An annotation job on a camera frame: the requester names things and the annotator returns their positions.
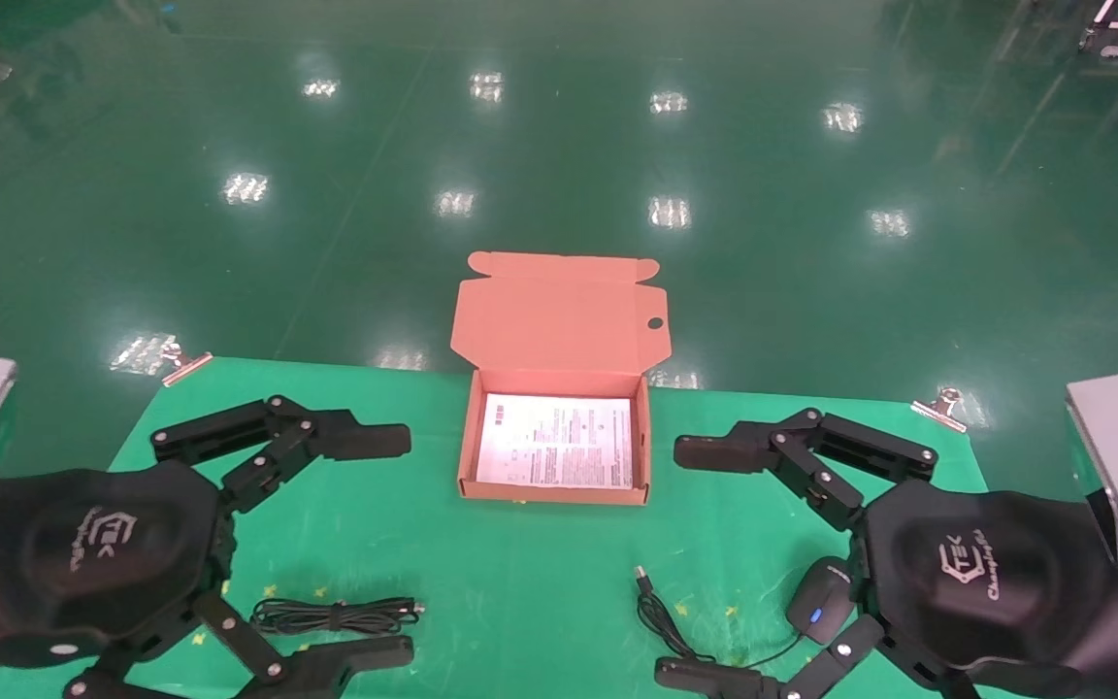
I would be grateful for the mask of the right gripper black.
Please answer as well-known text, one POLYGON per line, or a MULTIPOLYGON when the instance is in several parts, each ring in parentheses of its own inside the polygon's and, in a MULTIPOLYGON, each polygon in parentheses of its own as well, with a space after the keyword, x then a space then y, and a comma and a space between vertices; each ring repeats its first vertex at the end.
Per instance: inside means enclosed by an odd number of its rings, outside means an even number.
POLYGON ((1118 566, 1084 504, 900 483, 858 517, 850 574, 917 684, 1118 698, 1118 566))

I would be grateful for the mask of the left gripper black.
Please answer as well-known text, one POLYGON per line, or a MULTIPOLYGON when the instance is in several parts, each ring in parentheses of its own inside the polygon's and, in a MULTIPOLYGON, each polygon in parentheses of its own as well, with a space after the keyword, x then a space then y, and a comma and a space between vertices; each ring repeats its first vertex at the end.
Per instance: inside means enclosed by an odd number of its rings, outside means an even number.
POLYGON ((167 698, 127 674, 203 625, 248 670, 239 698, 339 698, 356 674, 413 663, 404 634, 280 654, 217 592, 229 579, 234 518, 319 457, 400 457, 401 423, 369 425, 349 409, 307 409, 283 395, 157 429, 160 464, 139 472, 75 469, 0 479, 0 667, 94 658, 67 698, 167 698), (195 472, 244 448, 220 491, 195 472))

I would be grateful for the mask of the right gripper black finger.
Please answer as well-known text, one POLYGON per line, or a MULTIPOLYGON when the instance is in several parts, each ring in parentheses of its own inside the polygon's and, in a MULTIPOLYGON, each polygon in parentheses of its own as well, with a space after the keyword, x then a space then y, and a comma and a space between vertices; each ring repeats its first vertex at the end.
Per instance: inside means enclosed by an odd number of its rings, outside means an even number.
POLYGON ((935 448, 847 417, 806 408, 777 423, 737 421, 726 435, 679 435, 674 463, 697 472, 771 473, 836 531, 851 530, 865 497, 830 461, 889 483, 930 482, 935 448))
POLYGON ((891 660, 915 684, 945 698, 969 696, 967 618, 929 618, 919 624, 853 620, 786 682, 749 667, 689 657, 661 657, 655 681, 707 698, 824 698, 874 653, 891 660))

